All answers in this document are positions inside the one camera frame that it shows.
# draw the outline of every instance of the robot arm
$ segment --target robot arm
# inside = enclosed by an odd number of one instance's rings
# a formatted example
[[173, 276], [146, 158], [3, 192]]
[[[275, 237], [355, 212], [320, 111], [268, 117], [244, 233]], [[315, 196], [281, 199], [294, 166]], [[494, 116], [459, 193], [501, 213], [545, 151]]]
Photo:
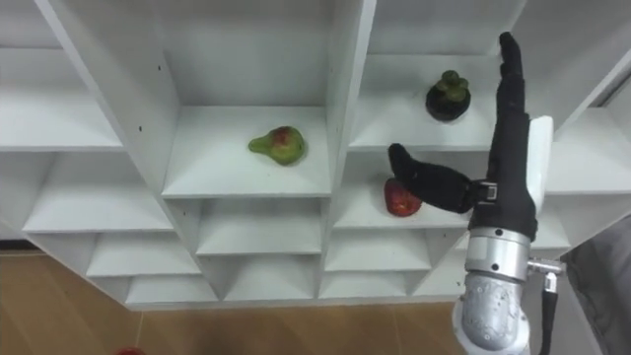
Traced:
[[543, 201], [552, 119], [529, 119], [520, 48], [508, 33], [500, 35], [500, 45], [502, 79], [485, 179], [470, 180], [450, 168], [417, 162], [399, 144], [388, 149], [396, 178], [424, 202], [456, 213], [473, 208], [466, 291], [453, 315], [456, 337], [469, 354], [529, 354], [529, 324], [521, 309], [528, 271], [542, 270], [551, 278], [562, 270], [553, 262], [529, 259]]

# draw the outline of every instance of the gray fabric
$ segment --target gray fabric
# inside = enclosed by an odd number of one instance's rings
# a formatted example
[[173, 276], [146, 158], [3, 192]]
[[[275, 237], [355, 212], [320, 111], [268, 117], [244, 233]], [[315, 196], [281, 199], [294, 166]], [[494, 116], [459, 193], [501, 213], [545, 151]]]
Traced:
[[631, 218], [574, 249], [566, 261], [602, 354], [631, 354]]

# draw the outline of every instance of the black cable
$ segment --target black cable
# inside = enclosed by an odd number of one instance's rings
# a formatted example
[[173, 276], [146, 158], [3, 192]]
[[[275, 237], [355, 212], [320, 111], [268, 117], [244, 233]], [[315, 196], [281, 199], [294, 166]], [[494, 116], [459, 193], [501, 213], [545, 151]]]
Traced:
[[552, 328], [554, 328], [554, 315], [559, 295], [555, 292], [543, 291], [541, 293], [541, 350], [539, 355], [549, 355], [552, 344]]

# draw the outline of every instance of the cubby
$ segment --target cubby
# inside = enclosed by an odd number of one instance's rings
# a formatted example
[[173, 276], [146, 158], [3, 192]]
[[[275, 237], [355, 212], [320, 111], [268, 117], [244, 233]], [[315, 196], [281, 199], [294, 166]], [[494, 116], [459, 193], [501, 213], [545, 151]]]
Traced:
[[[528, 112], [555, 122], [532, 255], [558, 257], [631, 212], [631, 89], [612, 87], [631, 59], [624, 2], [25, 0], [11, 11], [0, 29], [32, 31], [0, 31], [2, 234], [133, 310], [458, 297], [470, 215], [426, 203], [390, 215], [386, 148], [484, 178], [503, 31], [522, 48]], [[425, 96], [448, 69], [472, 101], [445, 124]], [[248, 150], [285, 125], [307, 142], [298, 163]]]

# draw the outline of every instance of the red apple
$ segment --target red apple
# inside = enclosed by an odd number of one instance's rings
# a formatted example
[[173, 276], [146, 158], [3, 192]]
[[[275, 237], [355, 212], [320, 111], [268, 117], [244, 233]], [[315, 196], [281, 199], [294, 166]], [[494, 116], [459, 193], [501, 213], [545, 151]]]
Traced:
[[394, 177], [389, 178], [384, 184], [384, 198], [387, 212], [396, 217], [411, 216], [421, 208], [421, 200]]

